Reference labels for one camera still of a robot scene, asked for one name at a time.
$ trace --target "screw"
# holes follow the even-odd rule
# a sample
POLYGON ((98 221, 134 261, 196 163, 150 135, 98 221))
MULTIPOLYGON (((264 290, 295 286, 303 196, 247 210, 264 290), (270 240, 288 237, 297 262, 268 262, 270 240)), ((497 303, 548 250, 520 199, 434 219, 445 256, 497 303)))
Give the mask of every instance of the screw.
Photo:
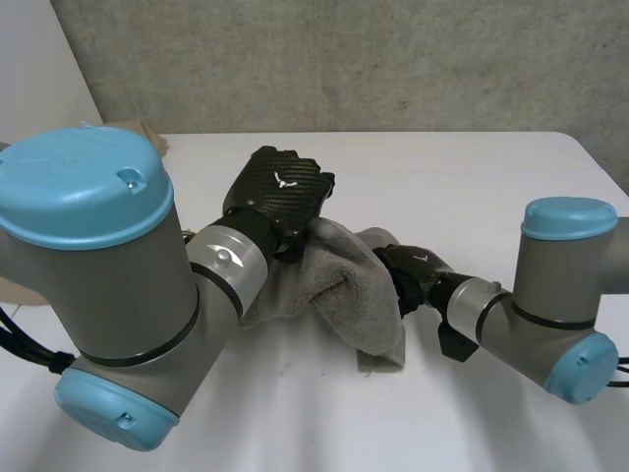
POLYGON ((220 249, 216 252, 216 261, 214 264, 219 267, 227 267, 232 262, 232 255, 229 254, 229 251, 225 251, 224 249, 220 249))
POLYGON ((491 293, 498 293, 500 292, 500 290, 502 290, 502 285, 500 284, 500 282, 492 282, 489 285, 489 291, 491 293))

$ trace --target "cloth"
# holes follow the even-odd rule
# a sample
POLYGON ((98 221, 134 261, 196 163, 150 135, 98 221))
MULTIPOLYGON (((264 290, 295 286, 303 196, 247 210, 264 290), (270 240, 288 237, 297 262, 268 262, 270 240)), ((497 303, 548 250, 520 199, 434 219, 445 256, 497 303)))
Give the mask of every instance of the cloth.
POLYGON ((242 326, 301 314, 322 317, 358 350, 361 371, 399 370, 405 332, 388 270, 372 249, 398 244, 380 228, 353 234, 317 218, 309 227, 303 258, 274 262, 269 277, 241 319, 242 326))

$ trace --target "concrete wall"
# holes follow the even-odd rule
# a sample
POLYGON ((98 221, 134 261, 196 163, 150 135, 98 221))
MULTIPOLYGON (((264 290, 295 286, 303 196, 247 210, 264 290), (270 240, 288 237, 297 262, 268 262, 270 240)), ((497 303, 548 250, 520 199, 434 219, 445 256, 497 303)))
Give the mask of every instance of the concrete wall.
POLYGON ((106 120, 553 130, 629 191, 629 2, 53 0, 106 120))
POLYGON ((0 142, 82 121, 100 117, 50 3, 0 0, 0 142))

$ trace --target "black cable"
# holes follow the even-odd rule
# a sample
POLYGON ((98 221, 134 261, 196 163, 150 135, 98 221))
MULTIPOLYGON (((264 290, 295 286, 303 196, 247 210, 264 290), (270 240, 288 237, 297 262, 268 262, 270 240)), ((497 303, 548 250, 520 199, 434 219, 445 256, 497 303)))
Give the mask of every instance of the black cable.
MULTIPOLYGON (((622 367, 623 365, 629 364, 629 357, 620 357, 618 359, 618 365, 616 366, 616 370, 620 372, 624 372, 625 374, 629 374, 629 369, 626 367, 622 367)), ((611 386, 614 388, 629 388, 629 382, 619 382, 619 381, 611 381, 607 384, 607 386, 611 386)))
POLYGON ((0 327, 0 347, 13 355, 48 368, 53 374, 61 375, 75 362, 68 352, 52 352, 23 332, 0 307, 0 321, 8 328, 0 327))
POLYGON ((11 332, 4 328, 0 328, 0 346, 25 361, 34 362, 42 366, 46 365, 47 361, 45 359, 26 349, 11 332))
POLYGON ((11 331, 24 345, 32 348, 41 356, 50 358, 55 355, 54 352, 52 352, 49 349, 46 349, 37 341, 32 339, 30 336, 28 336, 25 332, 23 332, 15 324, 15 322, 11 320, 11 318, 9 318, 9 316, 5 313, 5 311, 2 308, 0 308, 0 322, 2 322, 2 324, 6 326, 7 329, 11 331))

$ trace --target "light blue joint cap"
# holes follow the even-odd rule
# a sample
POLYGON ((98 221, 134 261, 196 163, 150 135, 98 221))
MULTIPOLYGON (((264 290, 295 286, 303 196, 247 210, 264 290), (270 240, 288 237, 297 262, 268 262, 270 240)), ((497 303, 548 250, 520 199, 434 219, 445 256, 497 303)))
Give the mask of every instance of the light blue joint cap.
POLYGON ((157 226, 173 205, 159 152, 110 127, 51 131, 0 157, 0 228, 49 249, 124 244, 157 226))
POLYGON ((576 405, 601 393, 618 366, 615 344, 595 332, 568 349, 553 366, 543 388, 576 405))
POLYGON ((179 418, 163 406, 101 377, 66 369, 55 399, 73 420, 129 449, 158 447, 179 418))
POLYGON ((617 224, 616 209, 606 202, 551 197, 527 205, 522 232, 533 239, 572 241, 599 236, 617 224))

